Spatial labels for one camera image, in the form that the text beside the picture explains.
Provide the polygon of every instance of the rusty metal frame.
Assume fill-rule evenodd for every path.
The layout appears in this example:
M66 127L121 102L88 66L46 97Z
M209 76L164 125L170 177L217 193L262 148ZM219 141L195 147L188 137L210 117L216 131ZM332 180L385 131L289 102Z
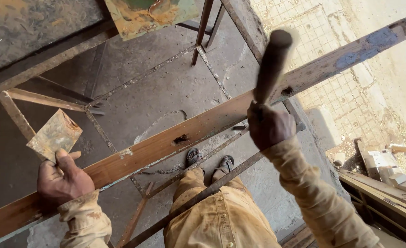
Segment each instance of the rusty metal frame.
M93 94L94 87L96 85L95 78L89 79L90 85L88 86L89 87L88 95L80 96L78 93L68 92L67 90L69 90L69 89L59 86L56 83L54 83L48 79L45 79L39 75L47 70L50 70L50 69L56 67L57 65L62 64L63 62L75 57L76 55L81 54L82 52L85 52L91 48L101 45L101 47L98 47L96 49L96 56L95 56L95 61L94 61L95 64L91 68L91 72L94 75L97 75L98 70L100 70L100 60L101 60L102 54L106 48L105 42L108 39L110 39L118 34L118 31L115 28L114 24L110 21L101 23L99 25L99 27L97 27L96 29L90 29L89 36L87 36L88 38L83 41L79 41L79 39L76 40L75 37L72 38L71 42L75 43L72 47L70 47L56 55L55 54L52 55L52 53L50 53L51 56L48 56L48 58L46 58L46 60L38 61L35 64L32 64L31 66L30 66L30 63L29 64L25 63L26 65L28 65L28 68L26 70L24 70L23 72L15 75L15 76L12 76L8 79L3 79L3 77L1 76L0 78L2 78L2 80L0 80L1 81L0 82L0 101L1 101L2 105L4 106L4 108L6 109L6 111L8 112L9 116L12 118L12 120L15 122L15 124L19 127L19 129L23 133L24 137L27 138L28 140L30 140L35 135L35 131L32 129L32 127L30 126L28 121L24 118L24 115L18 109L16 104L13 102L13 99L12 99L13 97L9 94L9 91L10 92L18 91L18 89L15 88L16 86L18 86L19 84L21 84L29 79L32 79L32 78L49 81L49 82L55 84L52 87L54 87L56 89L56 91L59 93L65 92L66 93L65 95L71 96L74 99L84 101L84 102L86 102L86 100L89 100L89 102L86 105L80 105L80 104L73 105L74 103L69 103L69 105L72 107L75 106L76 107L75 110L77 110L77 111L85 112L88 119L92 122L92 124L96 128L97 132L102 137L104 142L107 144L109 149L113 153L116 153L116 152L118 152L117 149L114 147L111 140L107 137L107 135L105 134L105 131L101 128L101 126L97 122L96 118L93 116L94 113L101 114L100 109L98 109L97 106L100 106L102 104L101 101L106 100L107 98L109 98L113 94L115 94L116 92L126 89L129 85L142 80L146 76L156 72L157 70L161 69L165 65L184 56L185 54L188 54L189 52L194 53L193 58L192 58L192 65L195 65L197 56L200 55L200 57L203 59L206 66L208 67L208 69L211 71L211 74L214 76L214 79L218 83L220 89L225 94L226 98L227 99L232 98L230 96L230 94L228 93L227 89L224 87L222 81L219 79L217 73L212 68L204 51L201 49L201 43L202 43L203 37L205 34L208 34L207 33L207 29L208 29L207 21L209 19L209 15L211 13L213 1L214 0L205 0L195 45L179 52L178 54L172 56L171 58L154 66L153 68L144 72L142 75L137 76L137 77L129 80L128 82L123 83L122 85L112 89L111 91L109 91L99 97L96 97L94 100L91 99L90 97ZM218 26L221 22L221 18L223 16L224 12L226 11L226 12L228 12L229 16L232 18L235 26L238 28L239 32L241 33L242 37L244 38L244 41L247 43L248 47L250 48L250 50L253 53L254 57L256 58L257 62L260 64L262 55L261 55L260 51L258 50L257 46L255 45L255 43L253 42L253 40L251 39L251 36L248 33L246 27L239 19L238 15L236 14L232 5L229 3L229 0L221 0L221 2L222 2L222 5L220 7L220 10L217 15L217 19L215 21L216 24L215 24L214 28L211 28L212 31L210 34L210 36L211 36L210 43L212 43L215 33L217 32ZM32 93L32 92L27 92L24 94L28 94L29 99L21 99L21 100L37 102L35 100L39 100L42 97L45 97L47 100L51 99L49 97L42 96L42 95L41 95L42 97L39 97L39 96L37 96L38 94ZM49 104L48 101L45 103L42 101L37 102L37 103L55 106L54 104ZM160 185L156 189L152 189L153 183L150 183L149 186L147 187L147 190L145 190L138 183L137 179L135 178L135 175L131 176L130 179L133 182L136 189L139 191L140 195L142 196L142 201L140 202L140 204L137 208L137 211L135 212L132 220L129 222L128 226L126 227L126 229L125 229L126 232L125 232L124 236L121 238L121 240L119 241L119 244L117 247L135 247L135 246L139 245L141 242L143 242L144 240L149 238L151 235L155 234L158 230L160 230L164 226L166 226L166 224L171 219L178 216L180 213L184 212L185 210L189 209L190 207L194 206L201 200L204 200L207 196L209 196L209 195L213 194L214 192L216 192L217 190L219 190L220 187L222 187L224 184L226 184L231 179L238 176L241 172L243 172L244 170L246 170L247 168L249 168L250 166L255 164L255 162L259 161L262 158L262 155L260 153L257 153L255 155L253 155L252 157L250 157L248 160L246 160L241 165L237 166L235 169L233 169L233 171L226 174L220 180L213 183L210 187L208 187L207 189L202 191L200 194L196 195L193 199L191 199L190 201L185 203L182 207L180 207L176 211L174 211L174 212L170 213L169 215L167 215L166 217L164 217L160 222L154 224L152 227L145 230L143 233L139 234L134 239L129 240L137 225L137 221L143 211L146 201L148 201L151 197L153 197L154 195L161 192L163 189L166 189L168 186L173 184L173 182L182 178L184 172L191 170L193 168L196 168L197 166L199 166L200 164L205 162L207 159L209 159L211 156L217 154L218 151L222 150L223 148L225 148L226 146L228 146L229 144L231 144L232 142L234 142L235 140L237 140L238 138L243 136L245 133L247 133L249 131L247 122L243 121L243 125L244 126L241 127L241 130L242 130L241 132L237 133L235 136L233 136L232 138L230 138L229 140L224 142L222 145L220 145L219 147L217 147L210 153L206 154L197 163L188 167L186 170L178 173L174 177L170 178L169 180L167 180L167 182ZM11 236L14 236L16 234L17 234L17 232L14 232L5 237L2 237L0 239L0 242L6 240L7 238L10 238ZM111 242L109 242L108 245L109 245L109 247L113 247Z

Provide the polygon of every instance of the pants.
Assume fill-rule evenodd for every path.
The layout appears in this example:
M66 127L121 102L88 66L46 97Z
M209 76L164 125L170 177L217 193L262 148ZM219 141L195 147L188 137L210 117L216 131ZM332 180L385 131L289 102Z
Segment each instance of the pants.
M229 170L224 167L215 169L214 175L212 176L212 183L222 178L228 172ZM188 194L186 195L185 199L181 200L182 203L179 206L175 204L176 205L175 208L180 207L185 202L190 200L192 197L196 196L198 193L206 189L203 179L204 179L203 170L200 167L185 172L184 177L180 180L177 190L174 193L173 204L183 193L187 191ZM243 182L239 177L235 177L234 179L226 183L225 186L241 190L247 195L249 195L251 199L253 199L252 194L250 194L250 191L246 188L246 186L244 186Z

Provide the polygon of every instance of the sleeve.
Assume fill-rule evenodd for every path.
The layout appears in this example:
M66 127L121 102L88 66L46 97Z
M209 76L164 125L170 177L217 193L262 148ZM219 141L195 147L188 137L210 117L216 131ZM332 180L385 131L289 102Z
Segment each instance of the sleeve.
M319 247L382 248L379 238L353 206L320 179L319 168L305 161L296 136L261 152L280 172L280 183L294 195Z
M111 237L111 221L97 204L99 189L58 207L60 222L67 222L69 231L61 248L107 248Z

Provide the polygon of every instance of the tan shirt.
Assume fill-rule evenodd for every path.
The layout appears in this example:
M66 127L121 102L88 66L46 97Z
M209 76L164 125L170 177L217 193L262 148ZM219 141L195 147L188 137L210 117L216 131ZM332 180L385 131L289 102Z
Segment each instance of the tan shirt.
M280 172L281 185L295 196L304 221L310 227L319 247L383 247L379 238L355 214L354 208L339 197L334 188L320 179L319 169L305 161L296 137L278 143L262 153ZM193 190L201 189L194 188L183 193L182 200L186 199L187 193L192 194ZM181 204L181 198L182 196L176 200L172 209ZM61 247L86 247L84 244L89 244L90 248L106 247L111 234L111 227L106 225L110 221L100 211L96 203L97 195L94 198L85 199L82 196L79 199L73 201L83 204L72 205L71 201L63 205L67 206L66 214L61 214L61 221L69 220L70 231L61 242ZM81 205L88 205L89 210L82 213L77 209ZM72 231L73 227L78 227L78 230ZM220 192L173 219L163 233L166 248L280 247L272 228L255 202L243 191L230 187L222 187Z

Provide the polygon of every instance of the person's left hand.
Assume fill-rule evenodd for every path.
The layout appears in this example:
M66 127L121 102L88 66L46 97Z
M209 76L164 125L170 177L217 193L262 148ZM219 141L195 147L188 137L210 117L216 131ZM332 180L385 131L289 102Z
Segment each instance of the person's left hand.
M53 162L42 162L38 170L38 193L60 206L94 191L93 180L74 163L80 156L81 151L68 154L64 149L59 149L56 152L56 164L63 175Z

